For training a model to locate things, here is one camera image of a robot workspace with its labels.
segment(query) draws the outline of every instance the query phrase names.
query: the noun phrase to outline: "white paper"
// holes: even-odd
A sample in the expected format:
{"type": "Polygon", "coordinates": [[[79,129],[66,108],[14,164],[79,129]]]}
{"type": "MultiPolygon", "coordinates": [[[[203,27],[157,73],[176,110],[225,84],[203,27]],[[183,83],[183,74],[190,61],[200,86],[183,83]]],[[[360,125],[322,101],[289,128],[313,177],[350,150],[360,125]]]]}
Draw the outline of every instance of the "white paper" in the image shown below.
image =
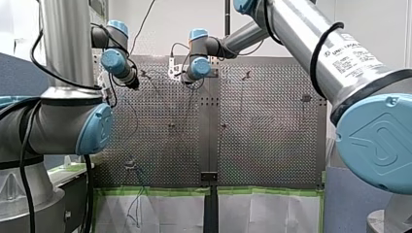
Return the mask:
{"type": "Polygon", "coordinates": [[[275,194],[219,196],[224,233],[317,233],[319,197],[275,194]]]}
{"type": "Polygon", "coordinates": [[[289,196],[253,194],[248,232],[286,233],[289,196]]]}
{"type": "Polygon", "coordinates": [[[136,196],[99,198],[96,232],[203,232],[204,197],[140,196],[138,202],[133,202],[135,198],[136,196]],[[137,219],[139,225],[127,214],[137,219]]]}
{"type": "Polygon", "coordinates": [[[252,195],[219,196],[219,232],[247,233],[252,195]]]}

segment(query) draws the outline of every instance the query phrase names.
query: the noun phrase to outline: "screw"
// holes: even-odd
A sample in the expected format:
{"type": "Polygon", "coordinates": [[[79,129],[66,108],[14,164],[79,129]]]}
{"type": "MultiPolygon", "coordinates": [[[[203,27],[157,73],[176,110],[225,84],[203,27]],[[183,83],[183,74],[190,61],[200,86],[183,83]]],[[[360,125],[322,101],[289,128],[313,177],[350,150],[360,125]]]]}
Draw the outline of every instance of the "screw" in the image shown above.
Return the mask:
{"type": "Polygon", "coordinates": [[[69,211],[66,211],[65,213],[64,213],[64,220],[69,220],[70,219],[70,217],[72,217],[72,213],[71,212],[69,212],[69,211]]]}

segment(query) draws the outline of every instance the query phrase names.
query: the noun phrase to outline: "white wall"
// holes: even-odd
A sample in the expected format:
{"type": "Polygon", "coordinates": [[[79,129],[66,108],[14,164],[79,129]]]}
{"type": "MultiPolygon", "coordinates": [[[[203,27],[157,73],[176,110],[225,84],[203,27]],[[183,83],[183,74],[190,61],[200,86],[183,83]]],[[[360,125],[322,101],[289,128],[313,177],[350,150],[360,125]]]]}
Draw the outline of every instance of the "white wall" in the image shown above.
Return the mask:
{"type": "MultiPolygon", "coordinates": [[[[151,2],[152,0],[109,0],[109,19],[122,20],[129,27],[129,48],[151,2]]],[[[329,16],[334,16],[334,1],[320,0],[319,2],[329,16]]],[[[232,32],[251,20],[250,17],[242,16],[233,7],[231,8],[232,32]]],[[[224,0],[156,0],[137,41],[137,49],[133,53],[168,55],[173,43],[187,44],[191,29],[196,27],[207,29],[212,36],[223,37],[224,0]]],[[[175,49],[175,54],[187,53],[185,49],[175,49]]],[[[288,57],[291,55],[285,48],[267,39],[253,56],[288,57]]]]}
{"type": "Polygon", "coordinates": [[[393,68],[406,64],[410,0],[337,0],[336,20],[378,59],[393,68]]]}
{"type": "MultiPolygon", "coordinates": [[[[105,20],[90,8],[90,19],[96,23],[105,20]]],[[[30,49],[39,35],[39,4],[35,0],[0,0],[0,52],[30,60],[30,49]]],[[[35,56],[45,63],[43,46],[35,56]]]]}

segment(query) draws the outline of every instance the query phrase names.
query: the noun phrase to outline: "wire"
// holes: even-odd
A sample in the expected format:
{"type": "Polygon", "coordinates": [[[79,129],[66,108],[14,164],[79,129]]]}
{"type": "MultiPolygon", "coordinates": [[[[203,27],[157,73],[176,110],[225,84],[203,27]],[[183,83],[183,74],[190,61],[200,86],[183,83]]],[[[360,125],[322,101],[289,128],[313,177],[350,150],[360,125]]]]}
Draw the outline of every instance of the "wire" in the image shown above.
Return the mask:
{"type": "Polygon", "coordinates": [[[65,79],[65,78],[63,78],[63,77],[61,77],[61,76],[53,73],[53,72],[50,71],[48,68],[46,68],[46,67],[44,67],[43,65],[41,65],[41,64],[36,60],[36,58],[34,57],[34,51],[36,50],[37,46],[39,45],[40,40],[42,39],[42,37],[43,37],[43,29],[40,30],[39,36],[37,37],[36,42],[34,43],[33,47],[32,47],[31,50],[30,50],[30,59],[31,59],[31,61],[33,62],[34,65],[36,65],[39,69],[41,69],[41,70],[42,70],[43,72],[45,72],[46,74],[52,76],[53,78],[55,78],[55,79],[57,79],[57,80],[59,80],[59,81],[61,81],[61,82],[70,84],[70,85],[72,85],[72,86],[75,86],[75,87],[78,87],[78,88],[83,88],[83,89],[91,89],[91,90],[101,90],[101,89],[102,89],[102,87],[100,87],[100,86],[88,86],[88,85],[82,85],[82,84],[78,84],[78,83],[69,81],[69,80],[67,80],[67,79],[65,79]]]}
{"type": "Polygon", "coordinates": [[[174,56],[173,54],[173,50],[175,49],[175,46],[181,46],[183,48],[186,48],[188,50],[190,50],[190,48],[188,46],[185,46],[184,44],[180,43],[180,42],[176,42],[175,44],[173,44],[172,49],[170,50],[170,56],[174,56]]]}
{"type": "Polygon", "coordinates": [[[7,106],[6,108],[0,111],[0,120],[2,120],[4,117],[12,113],[13,111],[16,111],[27,106],[34,106],[35,104],[37,104],[39,100],[40,97],[27,98],[7,106]]]}
{"type": "Polygon", "coordinates": [[[110,87],[113,91],[113,96],[115,97],[115,104],[111,105],[110,108],[114,109],[118,105],[118,95],[116,94],[115,88],[113,87],[113,75],[111,73],[109,73],[109,82],[110,87]]]}
{"type": "Polygon", "coordinates": [[[89,233],[91,228],[91,219],[93,217],[93,201],[94,201],[94,190],[93,190],[93,171],[91,170],[91,160],[90,155],[84,155],[86,162],[86,172],[87,172],[87,217],[86,226],[84,233],[89,233]]]}
{"type": "Polygon", "coordinates": [[[258,49],[260,49],[261,45],[263,45],[263,41],[264,41],[264,40],[261,40],[261,41],[260,41],[260,44],[258,44],[258,46],[257,46],[254,50],[249,51],[249,52],[246,52],[246,53],[237,53],[237,52],[235,52],[235,51],[230,50],[230,48],[228,48],[227,46],[224,46],[224,49],[230,51],[231,53],[233,53],[233,54],[235,54],[235,55],[241,55],[241,56],[250,55],[250,54],[254,53],[255,51],[257,51],[258,49]]]}
{"type": "MultiPolygon", "coordinates": [[[[106,36],[107,36],[110,40],[112,40],[115,44],[117,44],[117,45],[119,46],[119,48],[124,51],[124,53],[126,53],[126,57],[127,57],[127,58],[129,57],[130,54],[129,54],[129,52],[127,51],[127,49],[126,49],[125,47],[123,47],[123,46],[121,45],[121,43],[119,43],[115,38],[112,37],[112,34],[110,34],[110,32],[107,30],[106,27],[104,27],[104,26],[101,25],[101,24],[94,23],[94,22],[91,22],[90,24],[93,25],[93,26],[99,27],[100,29],[102,29],[103,32],[106,34],[106,36]]],[[[110,42],[110,41],[107,40],[106,47],[104,48],[105,50],[109,48],[109,42],[110,42]]]]}
{"type": "Polygon", "coordinates": [[[25,173],[24,160],[25,160],[25,154],[27,150],[28,139],[30,138],[31,129],[33,128],[34,116],[38,112],[40,105],[41,105],[40,101],[37,101],[36,106],[34,107],[30,116],[28,117],[27,127],[25,129],[24,138],[23,138],[23,142],[21,143],[21,151],[20,151],[19,170],[21,174],[21,181],[24,186],[24,192],[27,198],[28,212],[29,212],[29,218],[30,218],[30,233],[36,232],[36,218],[35,218],[35,212],[34,212],[33,196],[31,195],[30,185],[28,183],[27,175],[25,173]]]}
{"type": "Polygon", "coordinates": [[[139,37],[140,33],[142,32],[143,26],[145,25],[146,19],[148,18],[149,13],[151,12],[152,6],[154,5],[154,3],[155,3],[155,0],[152,1],[151,6],[149,7],[148,11],[146,12],[145,17],[143,18],[142,25],[140,25],[139,32],[138,32],[138,33],[136,34],[136,36],[134,37],[133,47],[131,48],[130,54],[133,53],[134,47],[136,46],[136,40],[137,40],[137,38],[139,37]]]}
{"type": "Polygon", "coordinates": [[[272,28],[270,28],[270,23],[269,23],[269,13],[267,12],[267,0],[263,0],[263,12],[264,12],[264,24],[266,26],[266,31],[269,34],[269,36],[279,45],[283,45],[283,43],[281,42],[281,40],[279,40],[278,38],[275,37],[275,34],[273,33],[275,30],[272,28]]]}
{"type": "MultiPolygon", "coordinates": [[[[211,38],[215,39],[216,42],[218,43],[218,54],[219,54],[219,51],[222,50],[222,43],[221,43],[221,41],[220,41],[218,38],[216,38],[216,37],[211,37],[211,38]]],[[[224,58],[226,57],[226,55],[224,54],[224,50],[222,50],[222,54],[223,54],[223,58],[220,58],[220,57],[217,56],[217,58],[218,58],[219,61],[224,61],[224,58]]]]}
{"type": "Polygon", "coordinates": [[[319,39],[318,44],[315,46],[315,49],[312,52],[312,58],[310,60],[310,66],[309,66],[309,77],[312,82],[313,88],[323,98],[325,98],[325,95],[322,93],[322,90],[318,84],[318,79],[316,77],[319,55],[321,53],[322,47],[325,41],[327,40],[327,37],[329,36],[329,34],[338,28],[343,29],[344,27],[345,27],[345,24],[343,24],[343,22],[335,22],[326,32],[324,32],[324,34],[322,34],[321,38],[319,39]]]}
{"type": "Polygon", "coordinates": [[[187,88],[189,88],[189,89],[191,89],[191,90],[198,90],[198,89],[200,89],[200,87],[203,86],[204,83],[205,83],[205,79],[203,78],[203,79],[202,79],[202,83],[200,83],[200,85],[197,86],[197,87],[192,87],[192,86],[196,85],[197,83],[191,83],[191,84],[186,84],[186,83],[184,83],[184,85],[185,85],[185,87],[187,87],[187,88]]]}

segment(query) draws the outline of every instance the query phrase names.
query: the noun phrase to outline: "sticker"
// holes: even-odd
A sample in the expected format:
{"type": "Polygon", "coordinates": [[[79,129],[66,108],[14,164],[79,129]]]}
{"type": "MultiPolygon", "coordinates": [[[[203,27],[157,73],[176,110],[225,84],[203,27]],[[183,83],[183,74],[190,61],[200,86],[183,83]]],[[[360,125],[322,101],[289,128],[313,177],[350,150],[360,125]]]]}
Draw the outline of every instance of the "sticker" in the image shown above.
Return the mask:
{"type": "Polygon", "coordinates": [[[342,34],[347,39],[323,53],[324,62],[329,64],[334,74],[345,78],[355,78],[367,70],[384,66],[372,53],[354,40],[349,34],[342,34]]]}

